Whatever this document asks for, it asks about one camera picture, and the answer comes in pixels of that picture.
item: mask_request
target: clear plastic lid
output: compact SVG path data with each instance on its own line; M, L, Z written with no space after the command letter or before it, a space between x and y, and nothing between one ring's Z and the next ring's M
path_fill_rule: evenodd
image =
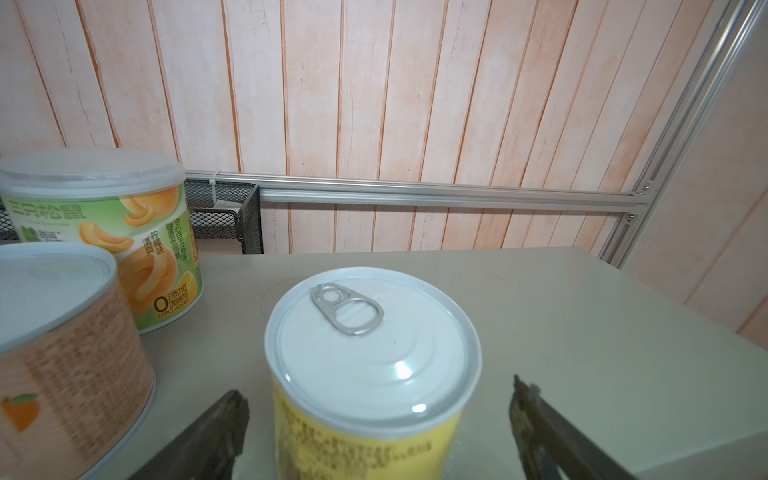
M184 182L170 155L125 148L59 148L0 158L0 193L47 199L138 195Z
M0 246L0 353L53 330L117 281L106 250L83 243Z
M340 306L331 313L334 326L312 298L329 283L372 302ZM453 300L413 276L368 267L331 270L292 288L270 316L265 350L301 409L373 438L415 435L453 417L472 396L482 364L477 332Z

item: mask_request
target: can rim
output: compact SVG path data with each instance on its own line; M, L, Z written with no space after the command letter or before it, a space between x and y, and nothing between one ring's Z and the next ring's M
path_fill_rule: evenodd
M277 336L280 333L280 327L285 319L285 315L290 307L298 301L302 296L309 293L310 289L316 286L318 283L328 281L329 276L336 275L336 278L343 278L343 276L349 276L355 274L371 273L376 271L384 271L389 274L395 274L397 276L408 277L411 282L415 282L422 289L423 293L426 293L433 299L439 301L445 306L459 321L462 328L462 340L465 342L468 356L468 372L463 382L463 388L461 392L443 407L438 414L427 417L421 420L417 420L408 425L386 425L385 422L359 422L353 419L346 419L343 417L337 417L334 415L327 415L321 409L316 408L311 402L308 402L300 394L295 392L295 386L291 382L288 382L285 378L285 374L281 373L282 363L278 358L276 351ZM457 414L459 414L467 405L469 400L475 393L477 385L480 381L480 375L482 372L482 347L480 343L480 337L472 325L472 321L469 316L462 310L462 308L454 301L450 296L442 292L437 287L433 286L424 280L394 270L386 270L369 266L354 266L347 268L340 268L334 270L328 270L326 272L318 273L310 276L299 282L293 288L283 295L275 305L272 313L270 314L269 321L266 325L266 332L264 334L264 352L266 354L267 363L270 366L270 371L274 379L277 381L280 388L286 397L305 414L321 422L324 425L329 426L331 429L335 429L340 432L344 432L350 435L359 437L371 438L371 439L401 439L413 435L418 435L423 432L427 432L434 428L444 424Z
M16 336L6 341L0 341L0 353L6 353L19 346L22 346L40 335L65 324L69 320L83 313L97 299L101 298L118 279L118 263L111 253L99 247L87 245L85 243L70 242L27 242L11 243L0 247L0 258L2 257L36 257L51 253L68 253L72 255L81 255L100 260L108 269L108 274L104 277L101 284L90 295L86 296L77 306L61 312L58 316L42 323L28 332Z

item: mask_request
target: white wooden plank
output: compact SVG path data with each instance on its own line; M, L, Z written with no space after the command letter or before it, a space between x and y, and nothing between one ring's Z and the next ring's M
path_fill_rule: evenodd
M767 294L768 193L765 193L685 304L735 332Z
M421 181L450 184L458 164L489 0L450 0ZM447 209L417 208L411 250L440 250Z
M491 185L519 187L573 19L575 0L539 2ZM500 248L510 213L487 210L475 248Z
M239 171L222 4L151 4L181 163Z
M544 188L571 187L644 3L637 0L608 3ZM548 245L557 221L557 216L552 215L534 217L523 245Z
M768 296L739 330L739 335L768 350Z
M19 2L67 147L114 147L101 87L74 0Z
M595 191L600 187L679 7L680 0L645 2L571 184L573 190ZM583 214L563 215L554 229L550 246L573 245L585 218Z
M552 82L547 105L539 121L536 139L523 174L523 187L544 186L606 5L607 0L580 0L576 7L557 74ZM530 211L513 212L503 243L504 248L523 246L532 215Z
M621 219L620 214L611 214L608 215L607 218L604 220L603 229L600 230L600 233L598 234L598 237L594 240L591 247L586 247L582 245L574 245L574 247L581 248L585 252L589 252L592 255L596 257L600 257L601 253L603 252L603 247L605 246L606 242L608 242L608 238L613 233L614 228L616 227L616 224Z
M373 242L374 207L336 206L336 252L370 252Z
M600 191L629 191L634 188L652 147L658 141L712 35L726 1L685 0L680 6L654 70L605 172ZM597 246L598 237L607 238L613 227L605 223L605 218L587 218L574 245L587 250Z
M286 174L280 0L224 0L240 168ZM288 252L287 205L262 204L264 251Z
M376 222L373 224L373 250L377 252L408 250L413 233L414 214L415 209L410 207L376 207Z
M0 0L0 84L0 157L64 146L12 0Z
M411 250L440 250L448 209L418 207L413 221Z
M334 205L289 204L288 208L291 253L333 252Z
M377 178L386 99L392 0L343 7L337 176ZM336 251L369 252L373 207L336 208Z
M535 0L491 4L456 171L457 184L491 182L535 11ZM473 248L480 217L480 213L449 210L442 248Z
M176 156L147 3L78 5L117 146Z
M264 253L289 253L288 204L261 204L261 234Z
M715 100L624 270L684 302L768 188L768 29L758 28Z
M410 0L395 6L381 180L419 181L446 6L446 0ZM374 250L409 249L413 215L407 210L376 210Z
M283 3L288 174L336 176L341 0ZM290 206L291 252L333 252L335 208Z

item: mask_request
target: wire mesh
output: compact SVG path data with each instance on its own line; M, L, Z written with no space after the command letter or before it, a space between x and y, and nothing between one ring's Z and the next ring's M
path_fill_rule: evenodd
M0 200L0 241L18 240L16 230L13 230L13 222L8 212L5 211L5 206Z
M261 202L259 187L255 186L240 208L240 218L243 221L243 254L253 255L264 253L261 233Z
M244 204L252 184L239 182L216 182L216 198ZM184 191L187 194L187 203L193 208L213 208L214 189L207 180L187 180L184 182Z
M237 238L235 212L232 210L190 212L192 231L195 238Z
M241 204L237 211L213 208L214 192L207 180L187 180L184 190L196 238L234 238L244 254L264 253L257 185L216 182L216 199Z

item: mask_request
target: green snack canister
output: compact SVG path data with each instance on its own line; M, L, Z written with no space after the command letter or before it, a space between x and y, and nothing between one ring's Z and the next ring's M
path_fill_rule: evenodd
M171 156L63 148L0 159L0 197L22 242L82 242L112 253L139 332L187 312L203 292Z

